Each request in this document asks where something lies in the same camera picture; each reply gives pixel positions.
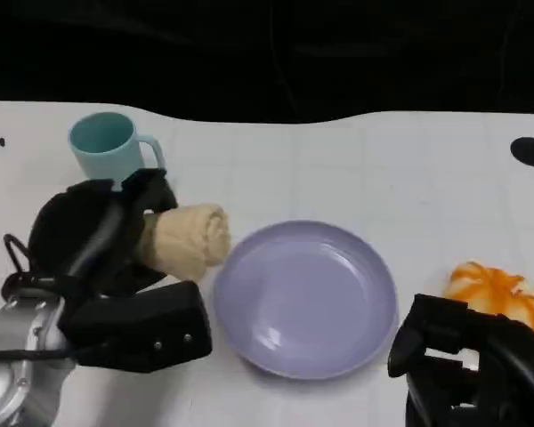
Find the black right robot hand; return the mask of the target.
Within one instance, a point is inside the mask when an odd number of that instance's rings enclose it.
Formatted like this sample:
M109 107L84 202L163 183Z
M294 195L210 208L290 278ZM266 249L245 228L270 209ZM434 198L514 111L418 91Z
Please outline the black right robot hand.
M415 296L388 358L408 426L534 426L534 331L464 302Z

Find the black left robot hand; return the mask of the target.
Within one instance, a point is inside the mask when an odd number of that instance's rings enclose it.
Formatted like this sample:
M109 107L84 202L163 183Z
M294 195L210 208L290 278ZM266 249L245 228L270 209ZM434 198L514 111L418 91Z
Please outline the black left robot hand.
M51 198L30 231L32 271L67 277L82 294L132 295L164 274L145 266L136 253L146 212L177 207L161 168L139 169L119 190L112 180L88 180Z

